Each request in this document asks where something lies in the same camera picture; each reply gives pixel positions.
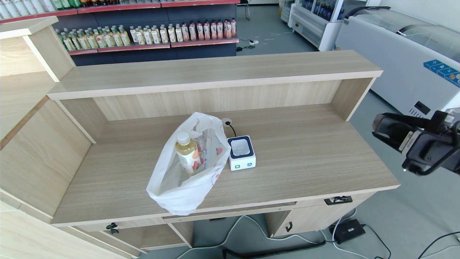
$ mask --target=blue label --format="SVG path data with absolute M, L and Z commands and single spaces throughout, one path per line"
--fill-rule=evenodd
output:
M 460 72 L 435 59 L 423 63 L 423 66 L 452 84 L 460 87 Z

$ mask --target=bottle cap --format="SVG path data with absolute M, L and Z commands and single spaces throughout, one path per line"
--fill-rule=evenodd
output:
M 187 145 L 190 143 L 190 135 L 184 131 L 179 132 L 179 134 L 177 134 L 177 142 L 183 146 Z

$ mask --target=wooden checkout counter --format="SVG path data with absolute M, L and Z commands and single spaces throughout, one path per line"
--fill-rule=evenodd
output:
M 55 22 L 0 26 L 2 221 L 25 213 L 105 258 L 137 258 L 192 247 L 195 220 L 264 213 L 271 236 L 321 230 L 399 186 L 348 122 L 382 73 L 354 51 L 75 67 Z M 257 167 L 226 166 L 196 212 L 174 216 L 145 189 L 193 112 L 231 118 Z M 341 196 L 352 202 L 325 202 Z

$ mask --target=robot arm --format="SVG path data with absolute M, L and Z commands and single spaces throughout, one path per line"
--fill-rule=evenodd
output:
M 453 119 L 441 111 L 431 119 L 382 113 L 375 117 L 372 134 L 406 156 L 404 170 L 425 176 L 443 167 L 460 175 L 460 121 L 451 125 Z

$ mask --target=freezer lid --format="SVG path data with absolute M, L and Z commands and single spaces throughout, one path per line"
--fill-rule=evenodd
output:
M 383 8 L 363 8 L 350 16 L 380 26 L 460 63 L 460 33 L 456 31 Z

